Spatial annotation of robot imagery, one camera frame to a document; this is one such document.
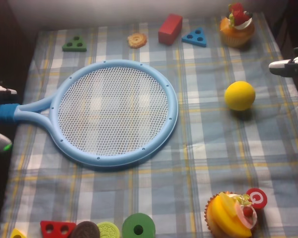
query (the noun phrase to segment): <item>white mesh net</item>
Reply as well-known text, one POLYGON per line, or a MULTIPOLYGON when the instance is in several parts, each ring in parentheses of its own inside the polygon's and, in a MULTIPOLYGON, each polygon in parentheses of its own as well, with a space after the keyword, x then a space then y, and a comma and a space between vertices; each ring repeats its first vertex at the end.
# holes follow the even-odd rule
POLYGON ((143 147, 166 121, 165 91, 137 69, 110 67, 74 83, 59 107, 66 140, 81 151, 121 155, 143 147))

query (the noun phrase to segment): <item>red disc with white letter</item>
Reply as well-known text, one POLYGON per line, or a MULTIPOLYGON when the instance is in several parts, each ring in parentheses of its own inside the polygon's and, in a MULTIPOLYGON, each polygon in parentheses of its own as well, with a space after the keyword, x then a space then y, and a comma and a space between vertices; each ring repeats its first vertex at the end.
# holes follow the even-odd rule
POLYGON ((250 196, 250 201, 253 203, 254 209, 263 209, 267 204, 267 196, 264 191, 257 187, 249 189, 246 194, 250 196))

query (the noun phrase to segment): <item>blue triangle block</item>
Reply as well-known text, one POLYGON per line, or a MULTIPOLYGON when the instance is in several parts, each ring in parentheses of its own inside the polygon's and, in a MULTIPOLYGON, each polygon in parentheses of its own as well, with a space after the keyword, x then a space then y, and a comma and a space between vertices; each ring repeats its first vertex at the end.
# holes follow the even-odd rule
POLYGON ((194 31, 190 32, 189 34, 183 36, 182 42, 202 47, 207 46, 207 39, 205 39, 202 27, 199 27, 194 31))

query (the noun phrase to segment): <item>green triangle block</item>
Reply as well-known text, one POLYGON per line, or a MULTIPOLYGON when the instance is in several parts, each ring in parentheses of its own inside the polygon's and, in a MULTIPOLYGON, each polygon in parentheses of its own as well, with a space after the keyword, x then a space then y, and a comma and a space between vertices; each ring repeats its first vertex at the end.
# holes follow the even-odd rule
POLYGON ((67 52, 86 52, 86 43, 82 36, 74 36, 72 40, 62 46, 63 51, 67 52))

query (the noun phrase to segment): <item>triangle block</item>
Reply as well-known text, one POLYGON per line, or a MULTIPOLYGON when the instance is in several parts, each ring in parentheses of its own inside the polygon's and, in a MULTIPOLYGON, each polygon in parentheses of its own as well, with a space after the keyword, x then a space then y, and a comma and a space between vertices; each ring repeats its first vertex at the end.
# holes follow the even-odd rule
POLYGON ((68 238, 76 224, 73 222, 41 221, 43 238, 68 238))
POLYGON ((10 236, 11 238, 26 238, 24 234, 22 234, 18 229, 14 228, 12 231, 12 234, 10 236))
POLYGON ((189 34, 183 36, 182 42, 202 47, 207 46, 207 39, 205 38, 202 27, 199 27, 189 34))
POLYGON ((67 52, 86 52, 86 43, 82 36, 74 36, 70 41, 62 46, 63 51, 67 52))

